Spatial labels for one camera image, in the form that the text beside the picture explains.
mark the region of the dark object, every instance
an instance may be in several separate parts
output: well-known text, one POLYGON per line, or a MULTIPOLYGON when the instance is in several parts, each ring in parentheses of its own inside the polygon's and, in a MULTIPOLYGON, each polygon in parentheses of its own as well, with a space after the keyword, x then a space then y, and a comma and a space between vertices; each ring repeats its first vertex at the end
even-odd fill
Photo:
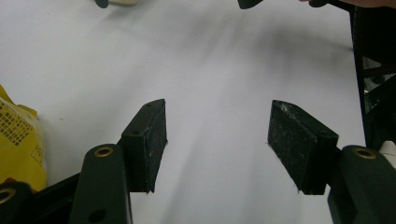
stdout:
POLYGON ((381 77, 384 75, 396 74, 396 63, 394 65, 381 65, 376 68, 362 69, 361 77, 381 77))
POLYGON ((323 180, 330 185, 328 203, 334 223, 396 223, 396 173, 387 159, 366 147, 334 146, 331 151, 330 145, 324 145, 323 149, 316 140, 322 138, 321 130, 329 131, 298 106, 273 101, 268 143, 304 194, 311 194, 304 191, 305 176, 315 172, 320 178, 311 178, 308 186, 322 187, 323 180))
MULTIPOLYGON (((248 9, 257 6, 262 0, 238 0, 241 9, 248 9)), ((309 2, 311 7, 324 7, 329 3, 329 0, 312 0, 309 2)))
POLYGON ((21 182, 0 185, 1 223, 132 223, 129 192, 154 191, 166 143, 165 100, 143 105, 117 145, 86 154, 80 174, 37 194, 21 182))
POLYGON ((329 3, 329 0, 312 0, 309 1, 311 7, 324 7, 329 3))
POLYGON ((125 152, 130 191, 154 192, 155 179, 167 142, 165 101, 158 100, 143 105, 117 143, 125 152))
POLYGON ((84 158, 70 224, 132 223, 122 148, 101 145, 84 158))
POLYGON ((107 8, 108 7, 108 0, 95 0, 96 5, 101 7, 101 8, 107 8))
POLYGON ((273 101, 268 144, 299 190, 323 194, 338 135, 297 105, 273 101))
POLYGON ((257 6, 262 0, 238 0, 241 9, 248 9, 257 6))
POLYGON ((354 22, 354 50, 381 66, 396 64, 396 9, 357 7, 354 22))
POLYGON ((382 144, 396 142, 396 76, 376 87, 365 98, 375 107, 364 114, 364 135, 366 144, 379 150, 382 144))
POLYGON ((28 184, 7 183, 0 188, 0 222, 1 223, 26 223, 29 219, 33 198, 32 189, 28 184))

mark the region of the white table surface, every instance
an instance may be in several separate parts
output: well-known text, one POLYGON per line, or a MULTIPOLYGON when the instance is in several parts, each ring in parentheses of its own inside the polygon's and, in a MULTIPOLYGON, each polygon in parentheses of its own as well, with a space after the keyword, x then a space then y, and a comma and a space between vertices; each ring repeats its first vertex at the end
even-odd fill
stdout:
POLYGON ((145 103, 166 100, 169 144, 136 224, 332 223, 266 145, 271 101, 300 106, 364 145, 349 17, 265 0, 0 0, 0 84, 39 113, 49 184, 117 143, 145 103))

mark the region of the brass screw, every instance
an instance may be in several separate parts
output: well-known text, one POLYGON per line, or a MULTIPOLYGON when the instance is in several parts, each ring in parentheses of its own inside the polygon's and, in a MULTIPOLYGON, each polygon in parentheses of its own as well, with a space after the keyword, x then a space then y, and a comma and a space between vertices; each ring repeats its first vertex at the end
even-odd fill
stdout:
POLYGON ((114 149, 112 147, 101 147, 96 149, 95 156, 96 157, 106 157, 113 153, 114 149))
POLYGON ((0 204, 5 203, 6 201, 10 200, 17 191, 12 188, 0 189, 0 204))

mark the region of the yellow snack bag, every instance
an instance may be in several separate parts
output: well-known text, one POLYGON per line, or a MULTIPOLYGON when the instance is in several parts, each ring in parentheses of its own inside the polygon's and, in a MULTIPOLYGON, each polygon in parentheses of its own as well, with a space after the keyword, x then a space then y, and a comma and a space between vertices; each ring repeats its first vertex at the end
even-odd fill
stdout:
POLYGON ((12 181, 46 187, 44 138, 37 112, 15 105, 0 85, 0 183, 12 181))

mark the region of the screw hole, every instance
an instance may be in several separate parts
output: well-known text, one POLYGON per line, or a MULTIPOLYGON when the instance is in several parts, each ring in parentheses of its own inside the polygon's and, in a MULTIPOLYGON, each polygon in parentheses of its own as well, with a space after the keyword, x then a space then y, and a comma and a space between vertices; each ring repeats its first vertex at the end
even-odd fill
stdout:
POLYGON ((12 188, 0 189, 0 204, 10 200, 15 193, 16 190, 12 188))
POLYGON ((99 149, 96 149, 94 154, 96 157, 106 157, 113 153, 113 150, 114 149, 112 147, 101 147, 99 149))
POLYGON ((368 160, 374 160, 376 159, 376 155, 374 152, 367 150, 365 148, 356 148, 355 149, 355 154, 368 160))
POLYGON ((90 214, 89 221, 91 223, 98 223, 98 222, 102 221, 103 219, 105 219, 105 217, 106 217, 106 210, 99 209, 99 210, 96 210, 90 214))

